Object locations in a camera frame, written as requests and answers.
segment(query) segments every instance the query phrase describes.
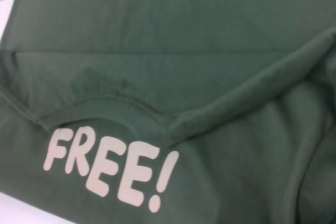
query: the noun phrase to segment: green fabric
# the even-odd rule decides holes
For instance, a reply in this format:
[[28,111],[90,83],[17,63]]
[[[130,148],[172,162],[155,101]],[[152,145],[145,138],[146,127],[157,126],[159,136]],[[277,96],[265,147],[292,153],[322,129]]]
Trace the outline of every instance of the green fabric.
[[[15,0],[0,191],[77,224],[336,223],[334,2]],[[67,172],[84,130],[88,171],[78,158]],[[120,153],[95,166],[104,143]],[[133,151],[147,170],[127,173]],[[126,202],[124,178],[148,168]]]

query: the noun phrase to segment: green t-shirt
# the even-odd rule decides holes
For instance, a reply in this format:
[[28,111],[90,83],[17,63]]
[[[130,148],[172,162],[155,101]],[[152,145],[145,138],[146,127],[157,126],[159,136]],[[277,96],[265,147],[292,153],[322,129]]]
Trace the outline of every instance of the green t-shirt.
[[0,191],[77,224],[336,223],[335,0],[15,0]]

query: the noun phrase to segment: exclamation mark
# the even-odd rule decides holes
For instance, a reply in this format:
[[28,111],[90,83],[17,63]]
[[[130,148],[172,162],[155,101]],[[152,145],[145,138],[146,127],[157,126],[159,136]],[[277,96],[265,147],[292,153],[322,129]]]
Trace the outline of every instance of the exclamation mark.
[[[170,176],[179,158],[177,151],[170,152],[162,166],[159,179],[156,183],[156,190],[162,193],[166,190]],[[151,212],[157,212],[160,209],[161,199],[158,195],[153,195],[149,200],[149,210]]]

